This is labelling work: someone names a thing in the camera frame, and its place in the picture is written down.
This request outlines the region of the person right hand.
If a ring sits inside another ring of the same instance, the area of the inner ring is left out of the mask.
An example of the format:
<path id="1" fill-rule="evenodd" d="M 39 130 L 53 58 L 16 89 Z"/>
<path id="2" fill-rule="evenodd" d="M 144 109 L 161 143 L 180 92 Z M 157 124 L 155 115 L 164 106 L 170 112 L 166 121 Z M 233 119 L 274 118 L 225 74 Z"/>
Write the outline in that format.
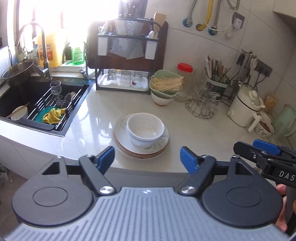
<path id="1" fill-rule="evenodd" d="M 291 187 L 287 187 L 283 184 L 278 184 L 276 186 L 276 190 L 283 195 L 283 206 L 280 212 L 280 215 L 275 223 L 276 227 L 279 228 L 282 232 L 286 232 L 288 225 L 286 214 L 288 209 L 288 214 L 291 214 L 291 211 L 295 213 L 295 189 Z"/>

